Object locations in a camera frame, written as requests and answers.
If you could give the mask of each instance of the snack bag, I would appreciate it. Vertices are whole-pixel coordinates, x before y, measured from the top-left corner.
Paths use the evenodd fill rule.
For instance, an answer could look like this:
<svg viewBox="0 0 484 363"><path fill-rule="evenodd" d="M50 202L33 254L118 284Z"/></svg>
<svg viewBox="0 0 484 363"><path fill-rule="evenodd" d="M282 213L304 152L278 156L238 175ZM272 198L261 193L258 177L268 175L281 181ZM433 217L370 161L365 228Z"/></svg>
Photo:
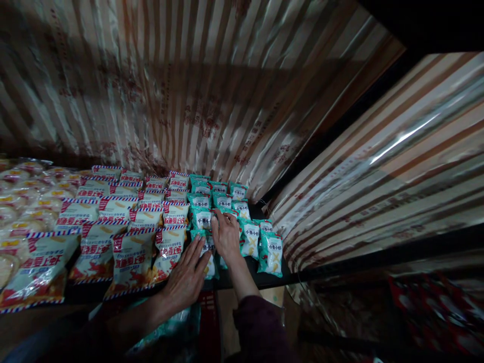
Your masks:
<svg viewBox="0 0 484 363"><path fill-rule="evenodd" d="M84 222L95 221L99 214L99 201L93 199L64 199L55 230L79 227Z"/></svg>
<svg viewBox="0 0 484 363"><path fill-rule="evenodd" d="M210 207L210 194L188 193L187 198L192 207Z"/></svg>
<svg viewBox="0 0 484 363"><path fill-rule="evenodd" d="M121 173L121 178L119 179L121 182L142 182L143 181L143 173L138 173L135 171L128 171L123 169Z"/></svg>
<svg viewBox="0 0 484 363"><path fill-rule="evenodd" d="M227 193L227 183L220 183L216 181L208 181L208 185L210 186L210 190L217 193Z"/></svg>
<svg viewBox="0 0 484 363"><path fill-rule="evenodd" d="M103 166L103 165L93 165L92 174L94 176L101 176L105 179L116 179L119 180L121 177L121 172L123 168L121 166Z"/></svg>
<svg viewBox="0 0 484 363"><path fill-rule="evenodd" d="M232 209L238 212L239 218L249 219L251 215L249 214L249 204L247 199L242 199L241 201L232 201Z"/></svg>
<svg viewBox="0 0 484 363"><path fill-rule="evenodd" d="M155 189L165 189L168 186L168 178L160 177L160 176L147 176L145 179L146 182L146 189L148 188L155 188Z"/></svg>
<svg viewBox="0 0 484 363"><path fill-rule="evenodd" d="M163 225L163 208L130 210L130 232L159 228Z"/></svg>
<svg viewBox="0 0 484 363"><path fill-rule="evenodd" d="M192 207L190 220L193 229L212 229L212 217L215 216L213 209Z"/></svg>
<svg viewBox="0 0 484 363"><path fill-rule="evenodd" d="M247 195L247 189L249 189L249 187L243 184L230 182L230 195L234 200L241 201L242 199L244 199Z"/></svg>
<svg viewBox="0 0 484 363"><path fill-rule="evenodd" d="M146 189L138 192L138 208L157 209L163 207L165 192L162 189Z"/></svg>
<svg viewBox="0 0 484 363"><path fill-rule="evenodd" d="M80 230L32 233L27 239L30 258L0 295L0 313L64 301L65 265L79 245Z"/></svg>
<svg viewBox="0 0 484 363"><path fill-rule="evenodd" d="M259 241L260 228L256 223L246 219L239 219L242 235L240 236L240 253L242 256L251 256L254 259L259 258L257 242Z"/></svg>
<svg viewBox="0 0 484 363"><path fill-rule="evenodd" d="M188 189L168 189L165 191L165 200L171 203L186 203Z"/></svg>
<svg viewBox="0 0 484 363"><path fill-rule="evenodd" d="M214 208L230 208L232 206L232 197L230 196L230 194L213 192L212 205Z"/></svg>
<svg viewBox="0 0 484 363"><path fill-rule="evenodd" d="M275 233L263 233L259 244L259 268L257 272L267 272L282 277L282 237Z"/></svg>
<svg viewBox="0 0 484 363"><path fill-rule="evenodd" d="M150 282L154 234L154 229L147 229L113 236L114 275L104 300L153 287Z"/></svg>
<svg viewBox="0 0 484 363"><path fill-rule="evenodd" d="M195 240L195 237L199 234L200 237L205 237L205 245L203 246L202 252L200 253L200 257L207 251L212 251L212 255L210 256L210 260L208 261L207 267L205 267L205 280L211 280L213 278L218 279L218 270L215 266L213 255L215 254L215 244L213 243L213 236L212 232L206 229L203 230L196 230L192 229L190 231L192 235L192 241Z"/></svg>
<svg viewBox="0 0 484 363"><path fill-rule="evenodd" d="M117 221L129 220L130 209L136 207L138 197L120 198L120 197L102 197L99 201L99 220Z"/></svg>
<svg viewBox="0 0 484 363"><path fill-rule="evenodd" d="M187 239L186 226L171 226L160 229L156 234L156 248L160 251L153 265L153 282L166 280L175 268Z"/></svg>
<svg viewBox="0 0 484 363"><path fill-rule="evenodd" d="M187 225L189 208L190 204L163 202L163 225Z"/></svg>

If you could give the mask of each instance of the green snack package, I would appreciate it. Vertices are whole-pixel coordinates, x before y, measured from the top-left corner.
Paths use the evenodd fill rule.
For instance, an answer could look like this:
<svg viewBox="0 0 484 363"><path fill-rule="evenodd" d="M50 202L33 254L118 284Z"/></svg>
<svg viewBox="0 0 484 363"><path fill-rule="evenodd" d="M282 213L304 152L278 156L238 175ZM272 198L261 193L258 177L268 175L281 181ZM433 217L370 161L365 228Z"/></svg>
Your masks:
<svg viewBox="0 0 484 363"><path fill-rule="evenodd" d="M230 208L232 206L232 197L230 194L212 192L212 206L213 208Z"/></svg>
<svg viewBox="0 0 484 363"><path fill-rule="evenodd" d="M212 190L212 193L213 192L217 192L217 193L227 193L227 183L224 183L224 182L216 182L216 181L212 181L212 180L209 180L208 181L208 185L210 186L210 189Z"/></svg>
<svg viewBox="0 0 484 363"><path fill-rule="evenodd" d="M275 233L263 233L259 243L259 268L257 272L266 272L282 277L282 237Z"/></svg>
<svg viewBox="0 0 484 363"><path fill-rule="evenodd" d="M261 233L274 232L272 221L270 219L253 219L252 222L259 225Z"/></svg>
<svg viewBox="0 0 484 363"><path fill-rule="evenodd" d="M247 195L248 186L230 182L230 195L234 200L242 200Z"/></svg>
<svg viewBox="0 0 484 363"><path fill-rule="evenodd" d="M205 267L204 271L205 280L211 280L213 278L216 278L218 280L218 270L213 260L213 255L215 254L215 244L213 243L212 231L206 229L192 229L190 231L190 234L192 235L192 242L195 240L195 237L198 234L200 234L200 237L205 237L205 245L203 246L202 252L200 253L200 257L208 250L212 251L212 255L210 256L210 260L208 261L208 265L207 267Z"/></svg>
<svg viewBox="0 0 484 363"><path fill-rule="evenodd" d="M190 209L190 221L193 229L212 229L212 209L193 207Z"/></svg>
<svg viewBox="0 0 484 363"><path fill-rule="evenodd" d="M251 256L254 259L259 258L259 249L257 242L259 241L260 229L256 223L246 219L239 219L242 234L240 235L240 253L242 256Z"/></svg>
<svg viewBox="0 0 484 363"><path fill-rule="evenodd" d="M249 214L249 204L247 199L242 199L241 201L232 200L232 209L238 212L239 218L251 218L251 215Z"/></svg>

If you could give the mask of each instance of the sleeve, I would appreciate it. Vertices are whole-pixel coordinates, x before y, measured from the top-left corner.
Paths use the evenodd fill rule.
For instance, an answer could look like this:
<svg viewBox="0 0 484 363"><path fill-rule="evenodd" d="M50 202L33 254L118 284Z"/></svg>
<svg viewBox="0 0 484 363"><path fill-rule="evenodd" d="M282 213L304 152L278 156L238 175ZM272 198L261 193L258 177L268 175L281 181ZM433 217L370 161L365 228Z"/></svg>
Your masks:
<svg viewBox="0 0 484 363"><path fill-rule="evenodd" d="M233 312L241 357L252 362L298 362L289 346L272 304L260 296L247 296Z"/></svg>

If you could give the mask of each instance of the snack package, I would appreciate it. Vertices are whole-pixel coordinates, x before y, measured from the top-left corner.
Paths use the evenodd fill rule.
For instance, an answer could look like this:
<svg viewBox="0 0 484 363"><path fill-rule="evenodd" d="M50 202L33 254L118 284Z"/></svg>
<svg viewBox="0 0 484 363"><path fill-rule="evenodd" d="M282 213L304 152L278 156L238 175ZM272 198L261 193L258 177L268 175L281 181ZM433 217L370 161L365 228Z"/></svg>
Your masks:
<svg viewBox="0 0 484 363"><path fill-rule="evenodd" d="M138 208L157 209L163 207L165 192L163 189L146 189L138 192Z"/></svg>
<svg viewBox="0 0 484 363"><path fill-rule="evenodd" d="M242 256L251 256L254 259L259 258L259 249L257 242L259 241L260 228L256 223L246 219L239 219L242 234L240 236L240 253Z"/></svg>
<svg viewBox="0 0 484 363"><path fill-rule="evenodd" d="M147 176L145 179L146 189L165 189L168 186L168 178L156 175Z"/></svg>
<svg viewBox="0 0 484 363"><path fill-rule="evenodd" d="M189 208L190 204L163 202L163 225L187 225Z"/></svg>
<svg viewBox="0 0 484 363"><path fill-rule="evenodd" d="M189 174L180 173L178 171L170 170L170 189L187 189Z"/></svg>
<svg viewBox="0 0 484 363"><path fill-rule="evenodd" d="M232 199L241 201L247 195L248 186L230 182L230 195Z"/></svg>
<svg viewBox="0 0 484 363"><path fill-rule="evenodd" d="M148 229L113 237L114 274L104 300L153 287L150 282L154 235L155 230Z"/></svg>
<svg viewBox="0 0 484 363"><path fill-rule="evenodd" d="M163 225L163 208L130 210L130 232L159 228Z"/></svg>
<svg viewBox="0 0 484 363"><path fill-rule="evenodd" d="M190 220L193 229L212 229L212 217L215 216L213 209L192 207Z"/></svg>
<svg viewBox="0 0 484 363"><path fill-rule="evenodd" d="M99 220L129 220L130 209L138 204L136 198L102 197L99 201Z"/></svg>
<svg viewBox="0 0 484 363"><path fill-rule="evenodd" d="M210 186L210 190L212 191L212 193L227 193L227 183L220 183L209 180L208 185Z"/></svg>
<svg viewBox="0 0 484 363"><path fill-rule="evenodd" d="M160 251L153 265L153 282L166 280L180 260L183 244L187 239L186 226L171 226L160 229L156 234L156 248Z"/></svg>
<svg viewBox="0 0 484 363"><path fill-rule="evenodd" d="M165 200L171 203L186 203L188 193L188 189L167 189Z"/></svg>
<svg viewBox="0 0 484 363"><path fill-rule="evenodd" d="M112 280L113 236L125 232L128 223L97 221L83 224L81 254L69 274L72 284Z"/></svg>
<svg viewBox="0 0 484 363"><path fill-rule="evenodd" d="M64 199L55 230L68 230L79 227L84 222L92 222L99 215L99 201L94 199Z"/></svg>
<svg viewBox="0 0 484 363"><path fill-rule="evenodd" d="M13 313L42 303L64 301L66 263L79 245L80 230L32 233L30 258L0 295L0 313Z"/></svg>
<svg viewBox="0 0 484 363"><path fill-rule="evenodd" d="M93 165L92 174L94 176L101 176L106 179L116 179L119 180L121 177L121 172L123 167L121 166L104 166L104 165Z"/></svg>
<svg viewBox="0 0 484 363"><path fill-rule="evenodd" d="M210 194L188 193L187 198L192 207L210 207Z"/></svg>
<svg viewBox="0 0 484 363"><path fill-rule="evenodd" d="M123 172L121 173L121 178L119 180L121 182L142 182L143 173L123 169Z"/></svg>
<svg viewBox="0 0 484 363"><path fill-rule="evenodd" d="M215 244L213 243L213 236L212 232L206 229L196 230L192 229L190 231L192 236L192 241L195 240L195 237L199 234L200 237L205 237L205 245L203 246L202 252L200 253L200 257L207 251L212 251L212 255L210 256L210 260L208 261L207 267L205 267L205 280L211 280L213 278L218 279L218 270L215 266L213 255L215 254Z"/></svg>
<svg viewBox="0 0 484 363"><path fill-rule="evenodd" d="M259 268L257 272L266 272L282 277L282 237L275 233L263 233L259 243Z"/></svg>
<svg viewBox="0 0 484 363"><path fill-rule="evenodd" d="M232 200L232 209L238 212L239 218L250 220L251 215L249 214L249 204L247 203L247 199L242 199L241 201Z"/></svg>

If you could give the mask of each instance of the human hand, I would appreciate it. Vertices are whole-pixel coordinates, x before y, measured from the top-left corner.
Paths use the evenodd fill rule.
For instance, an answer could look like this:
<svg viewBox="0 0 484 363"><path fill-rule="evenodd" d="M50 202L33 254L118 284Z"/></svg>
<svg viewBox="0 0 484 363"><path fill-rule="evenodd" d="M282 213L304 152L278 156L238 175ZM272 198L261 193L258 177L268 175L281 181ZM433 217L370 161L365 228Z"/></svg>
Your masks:
<svg viewBox="0 0 484 363"><path fill-rule="evenodd" d="M237 218L230 213L215 209L217 218L212 217L212 234L215 248L226 264L231 264L237 258L242 258L239 246L240 226Z"/></svg>

